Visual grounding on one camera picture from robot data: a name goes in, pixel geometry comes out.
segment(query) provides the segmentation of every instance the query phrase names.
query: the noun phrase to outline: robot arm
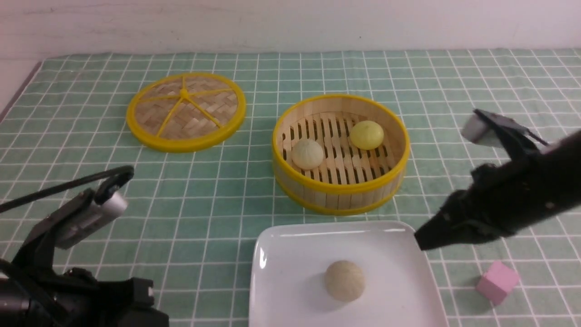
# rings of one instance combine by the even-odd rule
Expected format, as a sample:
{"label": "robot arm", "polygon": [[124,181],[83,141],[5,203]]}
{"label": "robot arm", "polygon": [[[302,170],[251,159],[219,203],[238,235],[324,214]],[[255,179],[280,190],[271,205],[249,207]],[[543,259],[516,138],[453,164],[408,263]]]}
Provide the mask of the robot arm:
{"label": "robot arm", "polygon": [[40,198],[107,178],[85,189],[36,224],[12,260],[0,259],[2,326],[168,327],[169,316],[155,310],[153,282],[131,278],[100,282],[89,271],[69,269],[57,275],[55,247],[68,249],[119,217],[127,202],[119,189],[133,177],[122,166],[0,204],[0,213]]}
{"label": "robot arm", "polygon": [[[450,194],[416,231],[421,250],[510,237],[581,204],[581,131],[549,145],[511,119],[476,109],[462,135],[502,146],[511,161],[474,169],[468,190]],[[537,149],[527,136],[547,147]]]}

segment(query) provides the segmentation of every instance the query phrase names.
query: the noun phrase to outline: bamboo steamer lid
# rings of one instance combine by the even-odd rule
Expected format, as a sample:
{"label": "bamboo steamer lid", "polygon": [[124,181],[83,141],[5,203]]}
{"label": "bamboo steamer lid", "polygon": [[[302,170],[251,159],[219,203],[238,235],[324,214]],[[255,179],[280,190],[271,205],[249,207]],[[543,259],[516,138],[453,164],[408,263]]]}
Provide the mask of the bamboo steamer lid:
{"label": "bamboo steamer lid", "polygon": [[244,121],[246,100],[233,81],[208,73],[169,76],[131,100],[127,124],[148,147],[191,152],[229,138]]}

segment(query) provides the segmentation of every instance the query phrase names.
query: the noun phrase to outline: white plate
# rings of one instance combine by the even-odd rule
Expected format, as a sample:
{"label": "white plate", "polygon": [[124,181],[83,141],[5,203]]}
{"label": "white plate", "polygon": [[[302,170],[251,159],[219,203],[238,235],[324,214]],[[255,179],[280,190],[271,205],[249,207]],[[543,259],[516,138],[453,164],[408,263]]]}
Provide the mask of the white plate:
{"label": "white plate", "polygon": [[[355,262],[366,288],[342,304],[323,275],[337,260]],[[442,299],[414,230],[394,221],[276,226],[256,242],[249,327],[443,327]]]}

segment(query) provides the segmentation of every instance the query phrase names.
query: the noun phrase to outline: pink block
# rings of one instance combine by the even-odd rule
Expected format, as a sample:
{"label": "pink block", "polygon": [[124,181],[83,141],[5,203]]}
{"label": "pink block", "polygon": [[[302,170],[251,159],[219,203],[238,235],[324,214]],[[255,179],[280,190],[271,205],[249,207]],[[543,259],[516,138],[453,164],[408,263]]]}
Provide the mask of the pink block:
{"label": "pink block", "polygon": [[482,276],[476,290],[488,298],[494,305],[499,305],[518,284],[518,273],[495,261]]}

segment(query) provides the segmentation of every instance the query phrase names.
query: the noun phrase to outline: woven bamboo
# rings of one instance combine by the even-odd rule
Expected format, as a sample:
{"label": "woven bamboo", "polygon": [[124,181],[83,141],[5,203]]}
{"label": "woven bamboo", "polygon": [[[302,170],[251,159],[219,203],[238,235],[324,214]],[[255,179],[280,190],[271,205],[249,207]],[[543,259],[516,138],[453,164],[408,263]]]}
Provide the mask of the woven bamboo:
{"label": "woven bamboo", "polygon": [[[360,150],[349,140],[351,128],[362,120],[383,127],[383,143],[374,150]],[[324,149],[319,167],[302,170],[292,162],[292,148],[302,138]],[[291,198],[326,214],[349,215],[393,196],[404,176],[410,142],[401,121],[376,102],[324,95],[289,109],[275,127],[272,145],[275,176]]]}
{"label": "woven bamboo", "polygon": [[183,74],[153,83],[136,95],[127,120],[136,137],[149,146],[195,151],[231,135],[243,121],[245,105],[233,82],[213,74]]}

